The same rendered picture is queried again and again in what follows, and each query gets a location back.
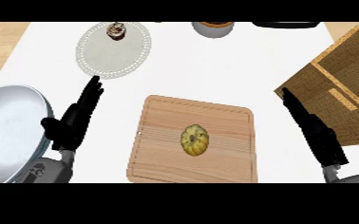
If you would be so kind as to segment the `brown frosted cupcake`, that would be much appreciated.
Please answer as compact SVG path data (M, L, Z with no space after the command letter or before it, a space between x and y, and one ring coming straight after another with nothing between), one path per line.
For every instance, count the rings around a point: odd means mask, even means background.
M124 38L126 35L126 27L124 24L120 22L116 22L113 25L107 28L107 35L116 40L120 41Z

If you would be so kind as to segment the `white oval placemat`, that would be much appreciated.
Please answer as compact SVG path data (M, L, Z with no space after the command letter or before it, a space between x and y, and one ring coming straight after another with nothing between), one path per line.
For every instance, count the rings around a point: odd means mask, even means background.
M98 23L82 35L76 47L76 62L90 76L110 80L132 73L147 61L152 37L138 22L124 22L124 38L114 40L107 29L113 22Z

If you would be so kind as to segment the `grey pot with orange rim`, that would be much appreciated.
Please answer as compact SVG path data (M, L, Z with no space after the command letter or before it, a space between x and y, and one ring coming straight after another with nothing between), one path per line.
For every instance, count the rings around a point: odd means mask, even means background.
M225 37L234 30L235 23L234 22L194 22L192 27L197 32L206 36L207 38L222 38Z

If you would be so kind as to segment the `yellow squash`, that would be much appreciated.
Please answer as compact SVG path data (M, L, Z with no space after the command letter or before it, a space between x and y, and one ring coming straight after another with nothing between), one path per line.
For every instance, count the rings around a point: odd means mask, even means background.
M189 125L181 134L181 146L185 153L197 157L200 156L209 146L209 133L206 128L198 125Z

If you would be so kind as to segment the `black flat appliance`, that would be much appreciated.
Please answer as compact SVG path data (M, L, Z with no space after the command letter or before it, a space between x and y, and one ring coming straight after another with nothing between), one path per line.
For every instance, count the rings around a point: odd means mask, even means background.
M319 22L253 22L260 28L315 28Z

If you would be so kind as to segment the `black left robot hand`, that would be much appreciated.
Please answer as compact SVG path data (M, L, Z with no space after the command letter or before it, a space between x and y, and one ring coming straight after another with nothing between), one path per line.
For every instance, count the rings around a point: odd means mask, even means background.
M45 136L53 141L53 150L76 151L82 145L102 93L99 76L95 76L83 89L79 101L70 105L64 117L59 120L55 118L42 119Z

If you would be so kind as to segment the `brown wicker basket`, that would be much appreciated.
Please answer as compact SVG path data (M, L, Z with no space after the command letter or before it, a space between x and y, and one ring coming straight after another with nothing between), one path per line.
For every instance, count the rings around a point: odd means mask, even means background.
M359 145L359 26L275 89L279 98L284 87L334 129L342 146Z

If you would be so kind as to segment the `large silver bowl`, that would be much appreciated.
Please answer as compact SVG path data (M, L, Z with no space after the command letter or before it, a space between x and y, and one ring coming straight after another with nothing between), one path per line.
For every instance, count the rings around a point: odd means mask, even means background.
M40 91L27 85L0 86L0 183L15 182L48 149L43 118L53 118L53 110Z

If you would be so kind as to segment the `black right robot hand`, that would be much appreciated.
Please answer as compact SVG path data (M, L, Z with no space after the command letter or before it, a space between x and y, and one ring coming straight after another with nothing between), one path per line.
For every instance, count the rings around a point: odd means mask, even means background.
M302 129L311 150L322 167L349 164L337 134L316 114L311 114L294 94L284 87L284 106Z

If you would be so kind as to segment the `wooden cutting board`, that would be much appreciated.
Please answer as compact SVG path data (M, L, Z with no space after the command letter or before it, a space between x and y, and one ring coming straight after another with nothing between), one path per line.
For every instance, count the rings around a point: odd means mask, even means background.
M133 182L256 183L251 110L151 95L126 176Z

